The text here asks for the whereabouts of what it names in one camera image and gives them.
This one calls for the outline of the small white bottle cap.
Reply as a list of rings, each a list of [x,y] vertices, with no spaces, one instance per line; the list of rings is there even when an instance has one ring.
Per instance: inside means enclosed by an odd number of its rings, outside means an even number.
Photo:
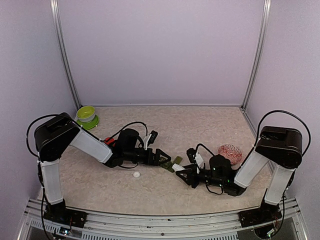
[[[136,171],[136,172],[133,173],[133,177],[134,177],[134,178],[139,178],[140,175],[141,175],[141,174],[140,174],[138,171]]]

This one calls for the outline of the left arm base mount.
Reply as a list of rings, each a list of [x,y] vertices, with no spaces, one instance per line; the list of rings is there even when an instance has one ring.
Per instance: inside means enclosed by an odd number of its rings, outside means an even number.
[[[69,208],[46,209],[43,218],[69,227],[84,228],[87,213]]]

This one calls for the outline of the orange pill bottle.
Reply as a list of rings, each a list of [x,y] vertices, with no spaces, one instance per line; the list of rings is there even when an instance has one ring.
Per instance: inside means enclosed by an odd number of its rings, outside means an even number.
[[[116,141],[115,141],[115,139],[112,138],[112,137],[107,137],[107,138],[104,139],[103,142],[104,142],[106,145],[108,145],[108,146],[113,146]]]

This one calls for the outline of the green weekly pill organizer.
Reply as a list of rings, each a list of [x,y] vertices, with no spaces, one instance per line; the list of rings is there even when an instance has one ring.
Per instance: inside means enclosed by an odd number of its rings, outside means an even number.
[[[166,170],[168,170],[171,173],[174,173],[175,170],[173,169],[174,164],[180,165],[183,158],[181,156],[176,156],[173,161],[168,161],[166,163],[161,164],[160,166]]]

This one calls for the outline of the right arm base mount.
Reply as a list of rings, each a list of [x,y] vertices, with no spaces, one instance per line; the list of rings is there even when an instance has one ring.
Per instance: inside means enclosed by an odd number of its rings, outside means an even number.
[[[251,227],[275,221],[282,218],[280,210],[268,210],[255,208],[251,210],[245,210],[238,213],[239,221],[242,228]]]

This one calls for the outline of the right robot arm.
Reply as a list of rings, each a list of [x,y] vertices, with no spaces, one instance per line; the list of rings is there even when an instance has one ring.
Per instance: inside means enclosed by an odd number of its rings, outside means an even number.
[[[245,192],[266,164],[274,163],[271,182],[255,212],[260,222],[266,222],[279,211],[279,203],[309,147],[309,144],[303,147],[302,133],[295,128],[259,125],[254,145],[238,169],[232,169],[231,161],[221,154],[212,155],[209,168],[206,168],[197,148],[187,150],[189,165],[174,164],[172,168],[192,188],[203,183],[237,197]]]

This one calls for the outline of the small white pill bottle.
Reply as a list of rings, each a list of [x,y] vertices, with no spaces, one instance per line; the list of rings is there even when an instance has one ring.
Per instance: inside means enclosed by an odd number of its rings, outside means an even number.
[[[174,172],[177,172],[177,171],[182,171],[182,170],[184,170],[185,168],[182,167],[180,164],[174,163],[174,164],[172,165],[172,169],[174,170]]]

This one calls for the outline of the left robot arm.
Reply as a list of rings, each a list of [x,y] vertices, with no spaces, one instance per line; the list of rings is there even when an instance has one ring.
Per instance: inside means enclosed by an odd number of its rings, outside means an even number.
[[[141,136],[131,128],[132,125],[146,128],[147,125],[141,121],[130,122],[109,138],[101,139],[66,112],[41,116],[28,126],[27,131],[41,120],[44,122],[34,129],[35,150],[30,153],[37,158],[39,181],[44,199],[51,207],[49,212],[61,223],[70,218],[60,178],[60,160],[66,151],[75,149],[108,168],[124,168],[124,162],[135,166],[161,166],[172,159],[161,149],[150,147],[158,132],[147,130]]]

